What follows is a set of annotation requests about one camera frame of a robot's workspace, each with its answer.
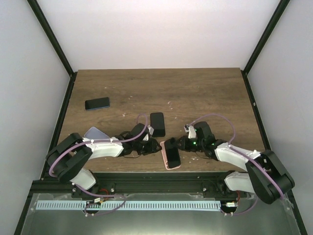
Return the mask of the pink phone case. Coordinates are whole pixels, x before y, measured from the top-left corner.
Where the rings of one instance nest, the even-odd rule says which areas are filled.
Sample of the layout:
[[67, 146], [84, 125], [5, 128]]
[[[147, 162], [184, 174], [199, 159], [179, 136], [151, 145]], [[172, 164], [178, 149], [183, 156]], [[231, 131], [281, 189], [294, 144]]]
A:
[[160, 146], [161, 146], [161, 153], [162, 153], [162, 158], [163, 158], [163, 163], [164, 163], [165, 169], [166, 169], [166, 170], [173, 170], [173, 169], [180, 168], [180, 166], [175, 167], [175, 168], [173, 168], [173, 169], [169, 169], [169, 168], [168, 168], [168, 162], [167, 162], [167, 157], [166, 157], [166, 152], [165, 152], [164, 143], [165, 143], [165, 141], [162, 141], [162, 142], [160, 143]]

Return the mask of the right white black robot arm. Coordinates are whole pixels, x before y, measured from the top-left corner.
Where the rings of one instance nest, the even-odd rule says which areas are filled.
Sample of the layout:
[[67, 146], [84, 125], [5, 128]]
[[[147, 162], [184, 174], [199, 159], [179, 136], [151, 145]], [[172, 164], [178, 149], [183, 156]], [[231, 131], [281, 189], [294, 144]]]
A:
[[218, 183], [217, 191], [222, 197], [229, 197], [238, 190], [254, 193], [264, 203], [272, 204], [295, 186], [294, 179], [271, 150], [250, 151], [223, 140], [189, 139], [187, 136], [174, 139], [174, 146], [186, 152], [203, 152], [211, 159], [244, 171], [232, 172]]

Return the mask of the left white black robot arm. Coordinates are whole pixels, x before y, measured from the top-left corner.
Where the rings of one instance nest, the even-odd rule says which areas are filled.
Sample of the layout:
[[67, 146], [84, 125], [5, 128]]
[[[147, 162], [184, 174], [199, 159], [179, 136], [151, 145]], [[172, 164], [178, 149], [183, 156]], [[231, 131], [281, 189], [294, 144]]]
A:
[[82, 188], [90, 198], [96, 197], [100, 186], [94, 174], [84, 168], [87, 161], [102, 157], [125, 157], [132, 152], [149, 155], [161, 150], [160, 144], [151, 136], [151, 127], [138, 123], [131, 131], [108, 137], [95, 127], [84, 137], [72, 133], [46, 156], [49, 174], [60, 182], [71, 182]]

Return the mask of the bare black phone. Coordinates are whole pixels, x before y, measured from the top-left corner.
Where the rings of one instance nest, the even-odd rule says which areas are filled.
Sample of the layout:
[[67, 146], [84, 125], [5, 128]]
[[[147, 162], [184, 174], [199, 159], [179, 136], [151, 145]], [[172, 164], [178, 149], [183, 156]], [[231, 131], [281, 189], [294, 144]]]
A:
[[173, 169], [181, 165], [180, 155], [174, 138], [168, 139], [164, 143], [168, 168]]

